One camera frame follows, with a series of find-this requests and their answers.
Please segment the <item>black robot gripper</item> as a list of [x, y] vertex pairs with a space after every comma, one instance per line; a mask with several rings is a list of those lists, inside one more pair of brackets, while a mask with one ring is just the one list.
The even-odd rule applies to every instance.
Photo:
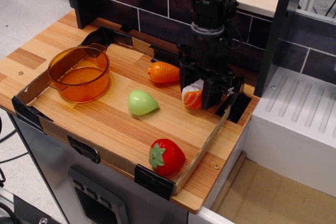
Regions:
[[242, 37], [235, 28], [225, 28], [219, 36], [193, 34], [192, 44], [177, 46], [180, 58], [180, 88], [183, 89], [199, 79], [204, 81], [202, 109], [217, 105], [222, 93], [231, 95], [237, 91], [238, 78], [228, 66], [231, 51], [238, 49]]

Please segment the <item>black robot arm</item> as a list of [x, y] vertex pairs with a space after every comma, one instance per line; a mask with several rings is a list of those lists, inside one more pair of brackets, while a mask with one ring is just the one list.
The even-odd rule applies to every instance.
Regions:
[[231, 23], [239, 5], [237, 0], [191, 0], [193, 22], [192, 44], [177, 46], [180, 58], [180, 87], [200, 81], [201, 108], [207, 110], [217, 105], [222, 95], [237, 92], [239, 80], [227, 64], [233, 46], [234, 33], [239, 31]]

